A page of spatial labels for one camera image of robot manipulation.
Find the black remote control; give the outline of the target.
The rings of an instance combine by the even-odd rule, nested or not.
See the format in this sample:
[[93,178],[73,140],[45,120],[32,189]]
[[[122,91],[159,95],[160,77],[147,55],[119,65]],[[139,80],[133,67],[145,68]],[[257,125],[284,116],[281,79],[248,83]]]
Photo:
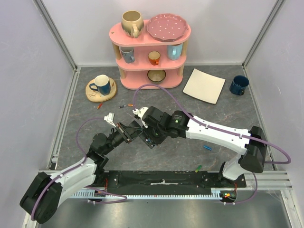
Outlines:
[[148,143],[145,140],[146,138],[150,138],[150,137],[144,131],[144,127],[140,126],[136,121],[132,121],[127,127],[131,129],[131,132],[129,135],[130,135],[132,141],[135,140],[136,138],[140,138],[150,149],[153,149],[156,146],[154,141],[153,141],[153,143]]

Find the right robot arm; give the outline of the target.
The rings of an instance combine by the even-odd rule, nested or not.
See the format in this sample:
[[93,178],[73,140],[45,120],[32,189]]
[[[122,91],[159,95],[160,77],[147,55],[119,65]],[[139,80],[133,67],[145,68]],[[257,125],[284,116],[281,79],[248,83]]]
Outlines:
[[180,110],[169,115],[153,106],[142,107],[134,114],[142,121],[143,131],[151,144],[159,145],[167,137],[181,137],[207,141],[236,152],[233,159],[222,164],[217,176],[223,187],[230,186],[247,171],[264,171],[267,146],[260,142],[265,136],[259,127],[235,129],[207,122]]

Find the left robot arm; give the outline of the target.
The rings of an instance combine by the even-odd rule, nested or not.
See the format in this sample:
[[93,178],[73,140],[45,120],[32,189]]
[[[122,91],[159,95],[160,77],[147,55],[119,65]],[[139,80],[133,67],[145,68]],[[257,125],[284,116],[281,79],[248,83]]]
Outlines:
[[57,208],[80,189],[93,185],[99,187],[104,182],[106,155],[121,143],[130,143],[142,132],[144,126],[136,121],[129,125],[117,123],[109,135],[97,133],[79,162],[53,174],[40,172],[21,198],[19,205],[40,224],[48,221]]

